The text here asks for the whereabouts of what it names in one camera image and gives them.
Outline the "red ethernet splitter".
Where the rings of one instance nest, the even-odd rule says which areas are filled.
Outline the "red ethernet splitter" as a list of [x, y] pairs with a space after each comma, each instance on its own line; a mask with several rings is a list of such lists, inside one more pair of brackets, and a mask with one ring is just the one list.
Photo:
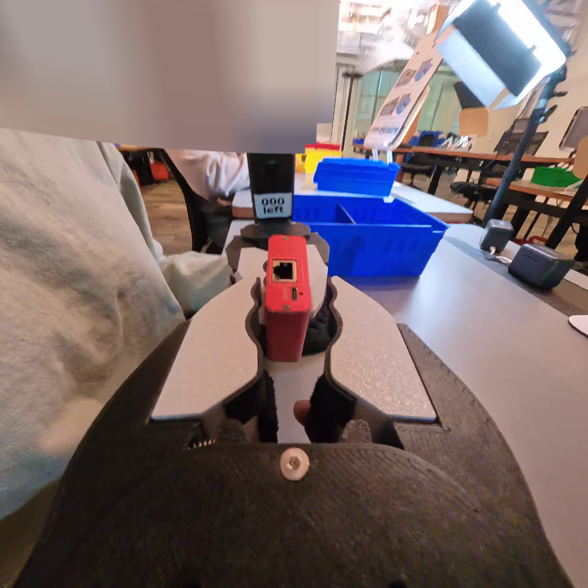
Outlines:
[[267, 357], [273, 362], [297, 362], [312, 309], [304, 237], [269, 238], [264, 305]]

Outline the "computer monitor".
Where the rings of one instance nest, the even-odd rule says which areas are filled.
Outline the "computer monitor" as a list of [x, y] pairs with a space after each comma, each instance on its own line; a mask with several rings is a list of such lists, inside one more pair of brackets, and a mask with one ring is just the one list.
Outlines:
[[580, 141], [587, 136], [587, 107], [580, 107], [574, 113], [559, 143], [561, 151], [575, 152]]

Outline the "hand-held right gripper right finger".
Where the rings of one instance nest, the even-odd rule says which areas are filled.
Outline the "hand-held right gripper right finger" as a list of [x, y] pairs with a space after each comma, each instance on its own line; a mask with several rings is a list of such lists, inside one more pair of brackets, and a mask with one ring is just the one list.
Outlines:
[[341, 393], [344, 420], [436, 422], [395, 318], [342, 278], [330, 283], [337, 331], [327, 352], [326, 375]]

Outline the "wooden office table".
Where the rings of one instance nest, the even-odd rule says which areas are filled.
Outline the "wooden office table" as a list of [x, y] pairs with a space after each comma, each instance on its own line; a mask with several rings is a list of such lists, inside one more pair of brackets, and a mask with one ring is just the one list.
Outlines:
[[[496, 165], [510, 165], [513, 154], [500, 155], [497, 153], [474, 153], [471, 151], [452, 151], [430, 147], [409, 146], [408, 148], [399, 148], [391, 153], [392, 160], [402, 168], [408, 167], [405, 162], [406, 156], [424, 156], [428, 165], [432, 167], [430, 182], [427, 193], [431, 196], [436, 195], [440, 178], [445, 169], [465, 168], [469, 163], [479, 164], [476, 171], [479, 173], [478, 187], [487, 189], [498, 189], [502, 178], [494, 174]], [[546, 158], [531, 155], [523, 155], [519, 163], [518, 170], [515, 173], [514, 180], [508, 187], [508, 193], [503, 200], [503, 207], [499, 210], [502, 215], [506, 214], [508, 207], [516, 207], [516, 211], [511, 219], [511, 223], [517, 232], [519, 232], [526, 222], [531, 212], [535, 213], [534, 221], [541, 214], [551, 217], [561, 218], [564, 209], [561, 207], [549, 205], [548, 201], [570, 202], [573, 197], [569, 194], [560, 195], [556, 193], [557, 187], [547, 187], [544, 185], [535, 185], [522, 177], [527, 169], [540, 166], [555, 167], [568, 166], [569, 170], [577, 168], [578, 171], [587, 169], [587, 157], [580, 158], [580, 163], [576, 163], [575, 157], [569, 158]]]

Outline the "large grey power box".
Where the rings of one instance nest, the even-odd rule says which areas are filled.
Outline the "large grey power box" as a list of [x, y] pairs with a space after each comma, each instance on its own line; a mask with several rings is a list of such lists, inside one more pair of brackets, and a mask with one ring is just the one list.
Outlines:
[[552, 290], [560, 285], [574, 263], [572, 258], [549, 247], [526, 243], [511, 260], [508, 272], [534, 288]]

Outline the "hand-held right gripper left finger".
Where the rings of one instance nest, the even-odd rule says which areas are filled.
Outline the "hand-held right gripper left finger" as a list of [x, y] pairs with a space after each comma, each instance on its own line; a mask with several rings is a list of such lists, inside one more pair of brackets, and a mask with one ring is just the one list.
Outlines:
[[228, 404], [262, 375], [251, 319], [259, 314], [260, 279], [245, 277], [190, 319], [151, 412], [157, 423], [195, 420], [215, 437]]

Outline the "green plastic bin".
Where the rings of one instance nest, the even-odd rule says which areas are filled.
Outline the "green plastic bin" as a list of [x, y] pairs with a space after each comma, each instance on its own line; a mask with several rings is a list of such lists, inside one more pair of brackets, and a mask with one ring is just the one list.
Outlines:
[[573, 171], [559, 166], [538, 166], [534, 168], [530, 182], [542, 187], [577, 187], [581, 183]]

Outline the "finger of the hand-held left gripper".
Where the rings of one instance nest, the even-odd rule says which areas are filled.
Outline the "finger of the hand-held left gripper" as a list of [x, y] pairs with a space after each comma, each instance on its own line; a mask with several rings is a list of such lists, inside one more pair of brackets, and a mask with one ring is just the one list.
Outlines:
[[328, 267], [315, 245], [309, 245], [309, 280], [311, 289], [310, 318], [315, 318], [325, 301]]
[[259, 279], [265, 283], [268, 263], [268, 251], [257, 247], [245, 247], [239, 251], [237, 269], [233, 273], [236, 284], [243, 279]]

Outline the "small grey power box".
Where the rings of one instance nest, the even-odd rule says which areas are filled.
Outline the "small grey power box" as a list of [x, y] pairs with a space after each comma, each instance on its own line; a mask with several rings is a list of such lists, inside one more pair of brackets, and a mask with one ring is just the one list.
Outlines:
[[505, 220], [490, 219], [479, 244], [480, 250], [499, 254], [504, 251], [514, 234], [513, 225]]

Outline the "blue plastic bin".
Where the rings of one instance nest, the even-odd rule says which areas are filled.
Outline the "blue plastic bin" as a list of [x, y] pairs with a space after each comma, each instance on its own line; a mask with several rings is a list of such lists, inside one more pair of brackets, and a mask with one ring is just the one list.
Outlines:
[[313, 176], [317, 190], [346, 194], [390, 196], [401, 172], [395, 162], [380, 160], [340, 158], [323, 159]]
[[328, 274], [418, 277], [449, 225], [400, 199], [296, 195], [292, 220], [329, 246]]

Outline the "studio light on stand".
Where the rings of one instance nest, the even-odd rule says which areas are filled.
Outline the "studio light on stand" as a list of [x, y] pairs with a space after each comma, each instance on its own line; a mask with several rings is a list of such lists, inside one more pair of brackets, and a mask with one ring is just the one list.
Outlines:
[[460, 1], [436, 37], [447, 65], [485, 107], [514, 107], [539, 88], [522, 138], [482, 221], [499, 218], [548, 103], [561, 93], [570, 46], [533, 1]]

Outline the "yellow plastic bin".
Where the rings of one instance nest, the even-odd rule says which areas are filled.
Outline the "yellow plastic bin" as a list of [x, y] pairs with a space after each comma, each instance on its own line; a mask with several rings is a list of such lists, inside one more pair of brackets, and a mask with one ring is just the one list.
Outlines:
[[305, 149], [303, 153], [295, 155], [295, 172], [314, 175], [323, 159], [340, 159], [342, 154], [342, 151]]

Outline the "grey desk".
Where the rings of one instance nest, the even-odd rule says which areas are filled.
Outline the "grey desk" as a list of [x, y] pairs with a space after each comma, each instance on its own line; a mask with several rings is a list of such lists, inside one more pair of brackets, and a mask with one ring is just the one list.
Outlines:
[[548, 540], [587, 587], [587, 338], [452, 224], [422, 275], [346, 277], [476, 395], [523, 472]]

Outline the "black office chair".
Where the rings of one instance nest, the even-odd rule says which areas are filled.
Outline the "black office chair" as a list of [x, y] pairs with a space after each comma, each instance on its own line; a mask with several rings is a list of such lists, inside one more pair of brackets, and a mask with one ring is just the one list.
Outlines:
[[164, 149], [158, 149], [158, 153], [162, 162], [169, 168], [173, 179], [180, 187], [182, 191], [186, 208], [187, 216], [189, 221], [191, 239], [192, 239], [192, 250], [195, 252], [201, 252], [202, 249], [208, 243], [208, 225], [206, 218], [202, 211], [202, 199], [199, 195], [192, 190], [185, 177], [180, 173], [176, 165], [171, 160], [169, 154]]

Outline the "person's pale sweater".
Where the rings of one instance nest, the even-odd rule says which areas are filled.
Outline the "person's pale sweater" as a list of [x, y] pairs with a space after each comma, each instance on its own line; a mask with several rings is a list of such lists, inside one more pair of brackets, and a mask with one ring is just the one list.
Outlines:
[[1, 129], [1, 518], [183, 322], [157, 254], [114, 145]]

